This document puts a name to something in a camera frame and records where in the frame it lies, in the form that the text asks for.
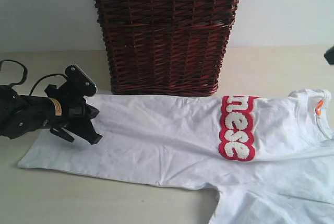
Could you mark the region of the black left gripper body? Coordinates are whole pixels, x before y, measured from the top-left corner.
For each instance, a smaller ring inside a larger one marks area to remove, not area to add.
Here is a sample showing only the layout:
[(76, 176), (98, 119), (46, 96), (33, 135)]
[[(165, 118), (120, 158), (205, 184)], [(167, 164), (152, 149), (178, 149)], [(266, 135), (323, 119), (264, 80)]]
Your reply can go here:
[(74, 84), (63, 84), (59, 87), (48, 85), (45, 89), (51, 111), (43, 128), (64, 128), (83, 130), (90, 127), (90, 105), (86, 104), (86, 92)]

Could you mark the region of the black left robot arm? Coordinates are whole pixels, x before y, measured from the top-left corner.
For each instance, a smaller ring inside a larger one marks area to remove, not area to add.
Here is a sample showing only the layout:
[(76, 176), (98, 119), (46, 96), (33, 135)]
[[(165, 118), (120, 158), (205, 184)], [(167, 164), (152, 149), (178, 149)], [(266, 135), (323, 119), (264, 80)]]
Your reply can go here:
[(45, 97), (19, 95), (7, 85), (1, 86), (1, 135), (18, 138), (38, 129), (50, 132), (70, 143), (77, 135), (97, 144), (98, 134), (92, 119), (99, 110), (86, 103), (84, 93), (68, 82), (60, 87), (48, 85)]

